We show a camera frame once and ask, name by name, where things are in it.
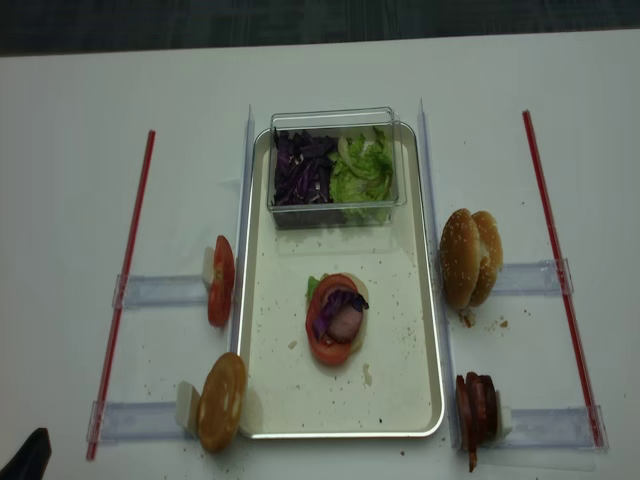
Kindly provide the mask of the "sesame top bun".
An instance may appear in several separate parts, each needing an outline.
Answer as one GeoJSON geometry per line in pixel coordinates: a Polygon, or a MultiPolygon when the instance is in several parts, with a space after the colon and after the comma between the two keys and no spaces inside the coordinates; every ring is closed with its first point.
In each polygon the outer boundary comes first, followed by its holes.
{"type": "Polygon", "coordinates": [[[444,292],[448,305],[465,308],[480,272],[480,235],[468,209],[458,209],[447,220],[439,245],[444,292]]]}

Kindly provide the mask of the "sesame bun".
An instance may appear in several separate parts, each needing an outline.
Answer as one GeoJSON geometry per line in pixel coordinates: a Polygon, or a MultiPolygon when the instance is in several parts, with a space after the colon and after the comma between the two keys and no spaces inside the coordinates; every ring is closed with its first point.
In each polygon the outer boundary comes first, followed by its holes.
{"type": "Polygon", "coordinates": [[[458,209],[447,220],[439,245],[444,292],[448,305],[465,308],[480,272],[480,235],[468,209],[458,209]]]}
{"type": "Polygon", "coordinates": [[[489,297],[503,266],[503,249],[496,219],[487,211],[472,215],[479,232],[480,269],[470,298],[471,306],[479,306],[489,297]]]}

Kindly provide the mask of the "lettuce under tomato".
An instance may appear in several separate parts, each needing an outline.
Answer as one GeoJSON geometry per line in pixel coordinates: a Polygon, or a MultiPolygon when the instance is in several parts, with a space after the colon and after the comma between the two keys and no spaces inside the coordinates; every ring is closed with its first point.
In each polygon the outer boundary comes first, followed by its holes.
{"type": "Polygon", "coordinates": [[[321,283],[322,280],[324,280],[327,277],[327,274],[323,274],[321,277],[316,278],[313,275],[310,275],[308,277],[308,281],[307,281],[307,290],[306,290],[306,301],[308,303],[311,302],[313,295],[315,293],[315,290],[317,289],[318,285],[321,283]]]}

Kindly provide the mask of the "green lettuce leaves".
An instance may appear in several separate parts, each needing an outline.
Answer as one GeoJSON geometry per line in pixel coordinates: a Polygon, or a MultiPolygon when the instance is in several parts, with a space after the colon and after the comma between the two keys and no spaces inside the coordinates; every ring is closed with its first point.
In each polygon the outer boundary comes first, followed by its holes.
{"type": "Polygon", "coordinates": [[[394,176],[389,142],[383,129],[373,126],[373,139],[340,136],[337,151],[329,155],[333,166],[329,195],[334,203],[389,201],[394,176]]]}

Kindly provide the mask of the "white block behind tomato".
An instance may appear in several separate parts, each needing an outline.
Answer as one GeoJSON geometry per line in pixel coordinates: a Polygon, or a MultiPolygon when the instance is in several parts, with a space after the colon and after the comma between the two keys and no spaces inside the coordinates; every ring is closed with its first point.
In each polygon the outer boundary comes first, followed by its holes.
{"type": "Polygon", "coordinates": [[[203,254],[201,278],[203,283],[209,288],[214,279],[214,249],[207,246],[203,254]]]}

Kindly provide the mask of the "purple cabbage on stack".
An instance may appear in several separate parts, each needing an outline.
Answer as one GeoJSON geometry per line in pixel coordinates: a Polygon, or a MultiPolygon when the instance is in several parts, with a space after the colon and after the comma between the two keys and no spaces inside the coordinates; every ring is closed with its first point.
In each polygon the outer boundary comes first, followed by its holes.
{"type": "Polygon", "coordinates": [[[327,330],[331,325],[333,317],[339,310],[347,306],[351,306],[362,313],[364,309],[369,308],[366,300],[356,290],[342,287],[333,290],[327,296],[325,303],[321,306],[312,322],[312,331],[317,340],[328,336],[327,330]]]}

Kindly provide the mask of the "clear plastic container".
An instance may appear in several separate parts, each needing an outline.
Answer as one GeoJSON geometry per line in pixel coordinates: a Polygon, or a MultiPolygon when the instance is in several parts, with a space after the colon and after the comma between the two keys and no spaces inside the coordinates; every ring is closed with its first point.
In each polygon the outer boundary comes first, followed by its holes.
{"type": "Polygon", "coordinates": [[[388,223],[394,210],[406,202],[404,152],[398,116],[389,107],[276,113],[271,117],[266,207],[277,227],[282,229],[343,226],[377,226],[388,223]],[[273,204],[276,147],[272,134],[286,130],[290,134],[307,130],[313,136],[373,139],[372,127],[384,130],[393,164],[389,201],[376,203],[331,203],[275,206],[273,204]]]}

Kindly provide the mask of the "silver metal tray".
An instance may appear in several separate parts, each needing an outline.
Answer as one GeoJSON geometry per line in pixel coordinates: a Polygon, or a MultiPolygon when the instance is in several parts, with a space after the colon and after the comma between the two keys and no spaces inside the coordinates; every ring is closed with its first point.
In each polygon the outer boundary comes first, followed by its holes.
{"type": "Polygon", "coordinates": [[[373,227],[279,230],[267,208],[269,136],[242,183],[232,346],[248,369],[241,430],[253,439],[427,437],[445,413],[414,131],[397,129],[407,200],[373,227]],[[352,275],[369,303],[361,348],[329,367],[307,332],[310,277],[352,275]]]}

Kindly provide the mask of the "bottom bun half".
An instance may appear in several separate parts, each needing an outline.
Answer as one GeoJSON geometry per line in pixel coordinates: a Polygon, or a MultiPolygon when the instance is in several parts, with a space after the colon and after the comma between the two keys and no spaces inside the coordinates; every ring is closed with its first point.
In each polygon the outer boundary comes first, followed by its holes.
{"type": "Polygon", "coordinates": [[[233,352],[220,356],[204,383],[197,410],[198,437],[202,448],[217,453],[235,437],[247,384],[242,358],[233,352]]]}

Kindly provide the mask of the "white block behind bun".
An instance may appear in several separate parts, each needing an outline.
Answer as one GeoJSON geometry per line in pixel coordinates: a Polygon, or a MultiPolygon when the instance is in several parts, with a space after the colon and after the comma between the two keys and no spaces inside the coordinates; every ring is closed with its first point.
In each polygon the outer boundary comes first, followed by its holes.
{"type": "Polygon", "coordinates": [[[177,385],[175,421],[186,432],[198,436],[198,406],[200,394],[189,382],[181,381],[177,385]]]}

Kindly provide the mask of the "right red strip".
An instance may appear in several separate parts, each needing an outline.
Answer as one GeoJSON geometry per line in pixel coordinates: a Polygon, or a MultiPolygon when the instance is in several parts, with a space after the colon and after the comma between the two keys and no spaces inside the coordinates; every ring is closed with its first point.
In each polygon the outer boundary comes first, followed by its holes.
{"type": "Polygon", "coordinates": [[[536,176],[538,191],[542,203],[542,208],[545,216],[545,222],[547,226],[550,245],[553,253],[556,276],[558,277],[562,299],[567,318],[569,335],[574,351],[576,360],[576,366],[578,370],[579,380],[581,384],[581,390],[584,398],[585,407],[589,419],[589,426],[591,435],[593,437],[593,443],[596,448],[605,447],[605,436],[603,428],[600,426],[598,405],[595,402],[592,385],[589,377],[589,371],[585,359],[584,349],[579,332],[579,326],[576,318],[576,312],[573,302],[573,292],[570,288],[570,275],[569,269],[566,266],[564,256],[562,254],[561,244],[559,241],[551,201],[548,193],[546,178],[544,169],[540,157],[540,152],[537,144],[536,134],[532,121],[532,116],[529,110],[522,112],[522,119],[528,141],[528,146],[531,154],[534,173],[536,176]]]}

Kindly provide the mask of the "red strip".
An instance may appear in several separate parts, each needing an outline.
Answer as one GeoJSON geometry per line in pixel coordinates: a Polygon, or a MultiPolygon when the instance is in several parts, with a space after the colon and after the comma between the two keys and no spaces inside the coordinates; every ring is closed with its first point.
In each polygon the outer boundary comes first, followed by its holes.
{"type": "Polygon", "coordinates": [[[115,348],[116,348],[119,327],[121,322],[121,315],[122,315],[122,309],[123,309],[122,307],[123,296],[126,291],[126,284],[128,281],[130,268],[133,260],[133,255],[135,251],[136,237],[137,237],[138,226],[139,226],[139,221],[140,221],[140,216],[141,216],[141,211],[142,211],[142,206],[144,201],[146,184],[148,181],[148,175],[149,175],[150,166],[151,166],[155,138],[156,138],[156,132],[154,130],[150,130],[147,136],[144,159],[141,167],[134,208],[131,216],[125,254],[124,254],[119,276],[117,277],[117,280],[116,280],[113,303],[112,303],[113,312],[112,312],[111,326],[110,326],[109,337],[106,345],[105,358],[104,358],[104,363],[103,363],[103,368],[101,373],[100,385],[99,385],[96,403],[92,409],[90,423],[89,423],[87,451],[86,451],[86,460],[88,462],[93,462],[95,460],[97,450],[98,450],[99,434],[101,431],[103,412],[106,406],[106,401],[108,396],[111,370],[112,370],[115,348]]]}
{"type": "Polygon", "coordinates": [[[581,384],[581,390],[584,398],[585,407],[589,419],[589,426],[591,435],[593,437],[593,443],[596,448],[605,447],[605,436],[603,428],[600,426],[598,405],[595,402],[592,385],[589,377],[589,371],[585,359],[584,349],[579,332],[579,326],[576,318],[576,312],[573,302],[573,292],[570,288],[570,275],[569,269],[566,266],[564,256],[562,254],[561,244],[559,241],[551,201],[548,193],[546,178],[544,169],[540,157],[540,152],[537,144],[536,134],[532,121],[532,116],[529,110],[522,112],[522,119],[528,141],[528,146],[531,154],[534,173],[536,176],[538,191],[542,203],[542,208],[545,216],[545,222],[547,226],[550,245],[553,253],[556,276],[558,277],[562,299],[567,318],[569,335],[574,351],[576,360],[576,366],[578,370],[579,380],[581,384]]]}

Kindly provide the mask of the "white block behind bacon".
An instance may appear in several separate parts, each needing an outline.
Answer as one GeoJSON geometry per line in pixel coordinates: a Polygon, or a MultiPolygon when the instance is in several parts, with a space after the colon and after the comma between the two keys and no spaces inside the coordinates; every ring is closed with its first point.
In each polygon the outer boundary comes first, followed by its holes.
{"type": "Polygon", "coordinates": [[[512,410],[502,400],[502,395],[499,390],[496,391],[496,404],[497,404],[497,433],[496,440],[504,440],[512,431],[512,410]]]}

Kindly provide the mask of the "upper left clear rail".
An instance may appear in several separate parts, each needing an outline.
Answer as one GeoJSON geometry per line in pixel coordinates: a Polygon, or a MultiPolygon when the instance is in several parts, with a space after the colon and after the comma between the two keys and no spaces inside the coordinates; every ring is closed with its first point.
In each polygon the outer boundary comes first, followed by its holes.
{"type": "Polygon", "coordinates": [[[203,305],[208,289],[197,275],[118,275],[112,307],[120,309],[203,305]]]}

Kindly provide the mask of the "lower right clear rail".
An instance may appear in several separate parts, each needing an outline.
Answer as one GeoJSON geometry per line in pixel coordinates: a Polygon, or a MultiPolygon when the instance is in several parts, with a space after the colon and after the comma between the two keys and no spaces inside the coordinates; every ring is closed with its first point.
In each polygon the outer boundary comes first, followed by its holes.
{"type": "Polygon", "coordinates": [[[507,432],[490,448],[606,450],[609,441],[599,405],[560,409],[505,407],[507,432]]]}

